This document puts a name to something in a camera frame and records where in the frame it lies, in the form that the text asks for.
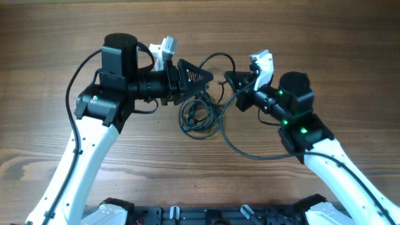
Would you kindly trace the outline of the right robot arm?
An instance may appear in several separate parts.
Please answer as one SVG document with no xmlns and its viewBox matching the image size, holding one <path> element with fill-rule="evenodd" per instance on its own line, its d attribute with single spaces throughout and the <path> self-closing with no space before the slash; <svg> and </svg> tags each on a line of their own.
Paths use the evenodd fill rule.
<svg viewBox="0 0 400 225">
<path fill-rule="evenodd" d="M 287 157 L 321 178 L 347 211 L 338 212 L 325 200 L 302 212 L 309 224 L 399 224 L 399 206 L 385 197 L 356 167 L 341 143 L 313 111 L 314 92 L 307 74 L 287 72 L 279 87 L 271 87 L 272 74 L 227 71 L 236 106 L 252 106 L 279 121 L 279 136 Z"/>
</svg>

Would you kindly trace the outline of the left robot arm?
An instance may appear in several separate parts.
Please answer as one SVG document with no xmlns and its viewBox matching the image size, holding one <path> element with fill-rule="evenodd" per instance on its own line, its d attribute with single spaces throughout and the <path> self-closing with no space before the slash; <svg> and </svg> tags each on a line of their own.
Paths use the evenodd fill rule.
<svg viewBox="0 0 400 225">
<path fill-rule="evenodd" d="M 130 34 L 114 33 L 99 50 L 102 66 L 67 112 L 72 133 L 62 159 L 27 224 L 139 224 L 131 202 L 104 200 L 84 214 L 99 168 L 120 135 L 135 102 L 179 104 L 212 81 L 213 75 L 183 59 L 173 63 L 161 51 Z"/>
</svg>

